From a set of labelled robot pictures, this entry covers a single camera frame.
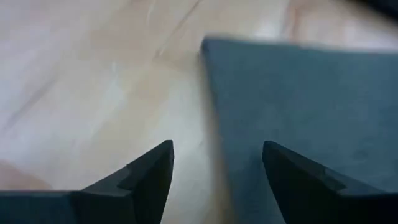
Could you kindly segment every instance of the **gray felt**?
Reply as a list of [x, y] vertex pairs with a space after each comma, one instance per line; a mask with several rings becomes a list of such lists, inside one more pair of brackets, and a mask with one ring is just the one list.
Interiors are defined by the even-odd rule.
[[398, 190], [398, 55], [206, 38], [238, 223], [284, 223], [261, 161], [273, 140], [381, 190]]

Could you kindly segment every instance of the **black tool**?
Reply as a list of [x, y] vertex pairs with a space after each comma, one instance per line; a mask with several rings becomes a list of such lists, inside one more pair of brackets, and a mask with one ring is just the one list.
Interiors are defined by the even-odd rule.
[[0, 223], [159, 224], [174, 163], [168, 140], [76, 191], [0, 191]]
[[398, 195], [339, 174], [275, 142], [262, 160], [287, 224], [398, 223]]

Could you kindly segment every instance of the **dark gray fabric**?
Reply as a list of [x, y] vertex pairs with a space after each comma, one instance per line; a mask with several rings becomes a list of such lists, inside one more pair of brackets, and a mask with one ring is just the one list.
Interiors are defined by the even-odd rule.
[[398, 55], [207, 38], [202, 53], [240, 223], [283, 223], [262, 166], [272, 140], [398, 189]]

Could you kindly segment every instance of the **light wood surface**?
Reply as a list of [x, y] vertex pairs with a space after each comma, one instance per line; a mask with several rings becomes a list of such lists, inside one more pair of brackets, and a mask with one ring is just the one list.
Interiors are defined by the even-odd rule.
[[4, 0], [0, 18], [0, 189], [80, 189], [172, 139], [163, 223], [231, 223], [205, 34], [398, 49], [398, 22], [344, 0]]

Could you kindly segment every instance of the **wooden floor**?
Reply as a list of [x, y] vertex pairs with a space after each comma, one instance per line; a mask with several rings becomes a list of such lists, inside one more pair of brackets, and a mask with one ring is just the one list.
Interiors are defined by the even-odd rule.
[[164, 139], [163, 223], [230, 223], [205, 34], [398, 50], [398, 23], [344, 0], [4, 0], [0, 188], [80, 189]]

